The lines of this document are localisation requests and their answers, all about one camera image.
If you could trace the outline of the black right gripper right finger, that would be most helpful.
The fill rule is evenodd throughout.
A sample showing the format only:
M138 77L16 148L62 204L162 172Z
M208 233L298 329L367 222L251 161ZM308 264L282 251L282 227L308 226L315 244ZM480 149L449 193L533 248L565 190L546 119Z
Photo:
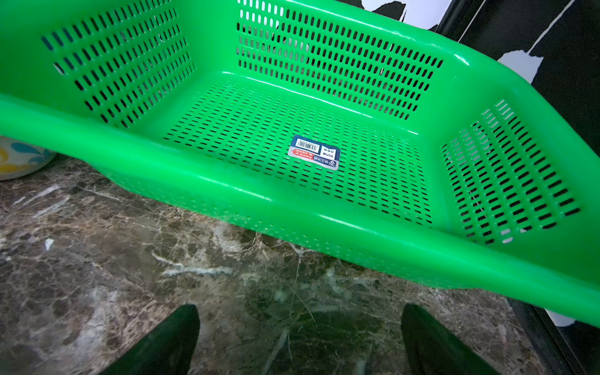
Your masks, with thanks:
M404 306L401 329L413 374L498 373L421 306Z

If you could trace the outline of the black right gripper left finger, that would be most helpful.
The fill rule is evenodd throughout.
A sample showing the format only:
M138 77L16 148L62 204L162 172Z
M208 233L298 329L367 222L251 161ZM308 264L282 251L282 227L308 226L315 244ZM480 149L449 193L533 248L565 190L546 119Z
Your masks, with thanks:
M102 373L186 374L199 330L197 307L180 306Z

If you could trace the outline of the green plastic laundry basket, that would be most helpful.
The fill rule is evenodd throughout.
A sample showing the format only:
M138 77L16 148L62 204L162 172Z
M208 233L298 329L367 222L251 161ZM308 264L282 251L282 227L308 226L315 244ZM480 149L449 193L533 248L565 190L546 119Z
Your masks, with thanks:
M433 288L599 323L599 158L522 77L337 1L4 1L1 133ZM338 170L288 155L340 148Z

